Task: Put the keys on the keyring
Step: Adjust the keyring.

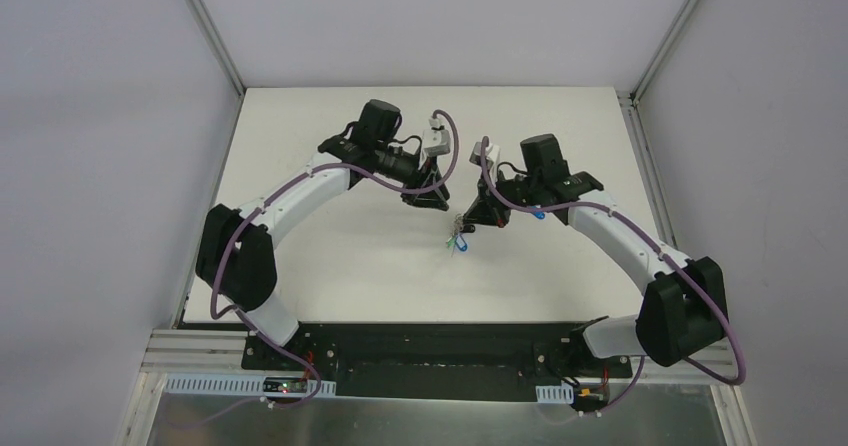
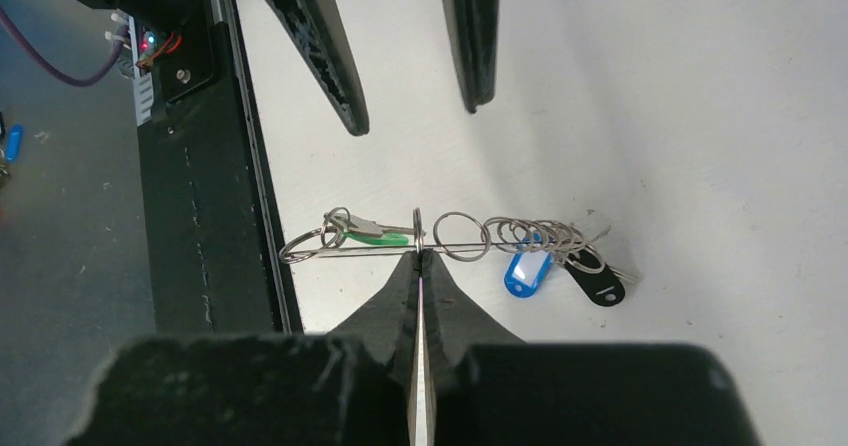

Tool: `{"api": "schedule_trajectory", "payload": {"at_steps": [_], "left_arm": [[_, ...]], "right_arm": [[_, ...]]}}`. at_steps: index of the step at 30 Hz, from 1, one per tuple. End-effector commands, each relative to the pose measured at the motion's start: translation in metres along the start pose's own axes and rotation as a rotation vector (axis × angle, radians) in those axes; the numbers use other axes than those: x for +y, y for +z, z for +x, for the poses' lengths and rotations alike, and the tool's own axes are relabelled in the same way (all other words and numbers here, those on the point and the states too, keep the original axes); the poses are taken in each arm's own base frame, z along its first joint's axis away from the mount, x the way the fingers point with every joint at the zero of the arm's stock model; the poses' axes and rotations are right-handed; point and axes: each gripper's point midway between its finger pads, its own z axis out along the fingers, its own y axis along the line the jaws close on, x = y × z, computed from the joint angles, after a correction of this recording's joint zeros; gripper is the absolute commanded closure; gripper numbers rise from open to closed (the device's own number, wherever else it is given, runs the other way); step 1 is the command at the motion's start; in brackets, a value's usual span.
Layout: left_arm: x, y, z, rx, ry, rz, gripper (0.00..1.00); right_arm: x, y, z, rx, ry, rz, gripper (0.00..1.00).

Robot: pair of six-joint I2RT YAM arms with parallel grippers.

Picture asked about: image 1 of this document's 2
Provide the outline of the keyring with keys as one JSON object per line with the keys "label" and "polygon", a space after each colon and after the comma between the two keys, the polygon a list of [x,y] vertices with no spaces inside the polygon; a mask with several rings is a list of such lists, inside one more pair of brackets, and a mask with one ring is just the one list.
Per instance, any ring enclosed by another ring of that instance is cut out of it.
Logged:
{"label": "keyring with keys", "polygon": [[453,219],[453,221],[452,221],[452,223],[451,223],[450,236],[448,237],[448,239],[449,239],[449,238],[450,238],[451,236],[453,236],[453,235],[456,235],[456,236],[457,236],[457,239],[456,239],[456,247],[457,247],[457,249],[456,249],[455,254],[456,254],[456,253],[466,253],[466,252],[468,251],[469,246],[468,246],[468,242],[467,242],[467,241],[466,241],[466,239],[465,239],[465,235],[466,235],[466,234],[468,234],[470,231],[472,231],[472,230],[473,230],[473,229],[462,229],[462,228],[461,228],[461,218],[462,218],[462,215],[463,215],[463,214],[457,214],[457,215],[454,217],[454,219]]}

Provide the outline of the green tagged key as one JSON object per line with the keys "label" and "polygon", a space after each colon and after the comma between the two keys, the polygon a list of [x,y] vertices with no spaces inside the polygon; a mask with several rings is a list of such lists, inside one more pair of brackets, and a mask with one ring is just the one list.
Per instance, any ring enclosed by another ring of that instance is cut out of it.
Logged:
{"label": "green tagged key", "polygon": [[457,239],[457,236],[456,236],[456,235],[453,235],[453,236],[451,236],[451,237],[448,239],[448,241],[446,242],[446,248],[450,251],[450,255],[451,255],[451,256],[453,256],[453,255],[455,254],[456,249],[457,249],[457,247],[456,247],[456,239]]}

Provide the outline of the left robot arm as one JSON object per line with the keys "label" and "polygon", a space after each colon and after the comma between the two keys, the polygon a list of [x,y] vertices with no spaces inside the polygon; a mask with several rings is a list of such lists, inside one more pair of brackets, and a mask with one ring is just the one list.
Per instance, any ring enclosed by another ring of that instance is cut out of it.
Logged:
{"label": "left robot arm", "polygon": [[210,313],[222,316],[217,300],[224,296],[229,310],[266,338],[266,355],[281,370],[297,368],[305,356],[305,344],[294,336],[299,321],[277,290],[275,260],[276,248],[297,225],[364,179],[399,193],[409,206],[449,208],[446,181],[460,146],[455,121],[434,110],[413,152],[396,137],[402,121],[398,107],[371,99],[294,177],[239,207],[217,204],[206,214],[194,272],[212,290]]}

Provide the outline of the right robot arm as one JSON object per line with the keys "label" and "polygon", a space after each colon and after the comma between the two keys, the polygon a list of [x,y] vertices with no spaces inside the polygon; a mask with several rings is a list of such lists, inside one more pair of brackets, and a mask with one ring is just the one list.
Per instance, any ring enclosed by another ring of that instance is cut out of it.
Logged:
{"label": "right robot arm", "polygon": [[475,144],[470,161],[481,173],[464,227],[503,228],[514,211],[552,214],[603,251],[642,297],[637,314],[598,318],[570,333],[573,371],[593,375],[614,356],[668,367],[727,337],[723,272],[714,260],[693,259],[636,225],[599,180],[570,170],[554,135],[527,138],[520,149],[526,169],[507,178],[499,147]]}

